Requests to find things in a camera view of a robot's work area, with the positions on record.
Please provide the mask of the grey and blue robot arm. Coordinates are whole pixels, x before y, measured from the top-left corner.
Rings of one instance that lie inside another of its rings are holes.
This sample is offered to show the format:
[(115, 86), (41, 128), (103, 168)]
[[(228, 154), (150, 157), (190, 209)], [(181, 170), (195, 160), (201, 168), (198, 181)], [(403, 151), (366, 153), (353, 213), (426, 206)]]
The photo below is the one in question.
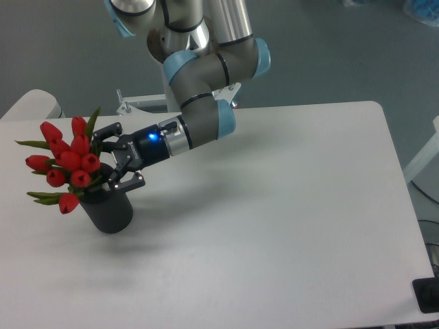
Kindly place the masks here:
[(232, 106), (216, 90), (265, 73), (266, 42), (252, 33), (244, 1), (107, 1), (119, 33), (147, 32), (158, 47), (165, 82), (180, 109), (177, 117), (124, 134), (118, 124), (94, 133), (115, 168), (108, 185), (131, 191), (145, 184), (141, 170), (235, 131)]

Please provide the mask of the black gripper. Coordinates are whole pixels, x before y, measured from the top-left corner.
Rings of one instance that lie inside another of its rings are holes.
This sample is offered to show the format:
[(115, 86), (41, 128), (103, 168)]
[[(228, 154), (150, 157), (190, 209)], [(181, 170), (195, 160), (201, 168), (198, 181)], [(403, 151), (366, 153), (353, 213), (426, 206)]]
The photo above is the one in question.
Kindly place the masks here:
[[(120, 122), (116, 122), (92, 133), (92, 149), (111, 153), (116, 163), (126, 163), (127, 175), (120, 180), (110, 181), (114, 169), (109, 164), (101, 164), (102, 183), (105, 191), (133, 191), (145, 186), (145, 178), (137, 170), (154, 165), (170, 157), (165, 139), (157, 125), (122, 135)], [(120, 137), (116, 142), (107, 141), (110, 137)]]

